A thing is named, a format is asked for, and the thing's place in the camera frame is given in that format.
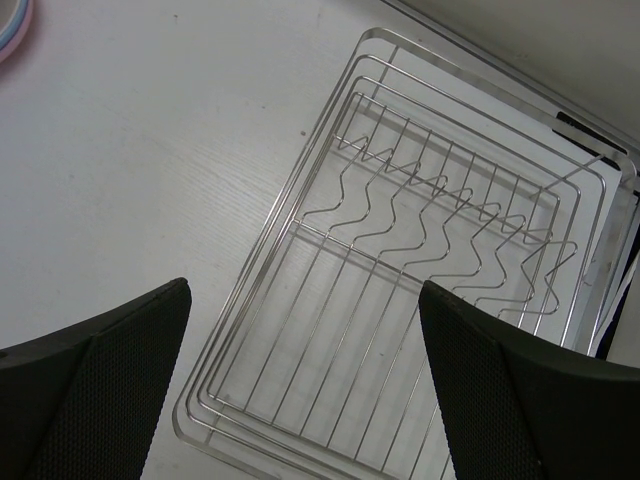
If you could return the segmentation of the white plastic plate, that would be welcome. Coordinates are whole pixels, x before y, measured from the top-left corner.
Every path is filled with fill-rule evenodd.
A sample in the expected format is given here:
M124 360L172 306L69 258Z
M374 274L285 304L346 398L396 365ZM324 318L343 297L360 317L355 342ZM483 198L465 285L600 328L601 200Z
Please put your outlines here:
M9 26L19 8L19 0L0 0L0 31Z

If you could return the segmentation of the pink plastic plate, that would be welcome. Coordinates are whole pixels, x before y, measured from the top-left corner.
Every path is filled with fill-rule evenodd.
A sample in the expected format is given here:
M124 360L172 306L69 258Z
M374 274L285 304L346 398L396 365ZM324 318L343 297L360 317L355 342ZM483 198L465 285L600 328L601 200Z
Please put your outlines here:
M32 18L33 18L33 12L34 12L34 1L32 0L28 0L28 7L26 10L26 15L24 17L24 20L21 24L21 26L19 27L18 31L16 32L16 35L9 41L9 43L0 51L0 56L1 56L1 62L4 62L8 57L10 57L12 55L12 53L20 46L20 44L22 43L22 41L24 40L30 24L32 22Z

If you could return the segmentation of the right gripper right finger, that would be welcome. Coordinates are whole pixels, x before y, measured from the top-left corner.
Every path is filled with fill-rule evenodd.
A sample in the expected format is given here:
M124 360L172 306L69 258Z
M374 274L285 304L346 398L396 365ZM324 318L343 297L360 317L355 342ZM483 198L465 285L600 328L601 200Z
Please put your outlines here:
M432 281L419 312L457 478L638 478L638 369L536 337Z

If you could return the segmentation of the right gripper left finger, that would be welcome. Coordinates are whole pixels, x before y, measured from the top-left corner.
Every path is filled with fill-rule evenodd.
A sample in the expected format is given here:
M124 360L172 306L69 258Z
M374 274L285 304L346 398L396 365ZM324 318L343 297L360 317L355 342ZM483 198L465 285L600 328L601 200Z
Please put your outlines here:
M140 478L191 305L177 278L2 349L2 478Z

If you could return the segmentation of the blue plastic plate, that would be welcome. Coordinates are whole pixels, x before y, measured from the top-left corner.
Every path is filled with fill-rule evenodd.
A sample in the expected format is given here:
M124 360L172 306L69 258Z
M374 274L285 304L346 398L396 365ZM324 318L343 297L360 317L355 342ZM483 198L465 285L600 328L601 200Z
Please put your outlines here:
M19 8L16 12L16 15L13 17L11 23L7 28L3 31L0 31L0 48L3 49L9 41L16 35L19 27L21 26L24 17L26 15L26 10L28 7L28 0L19 0Z

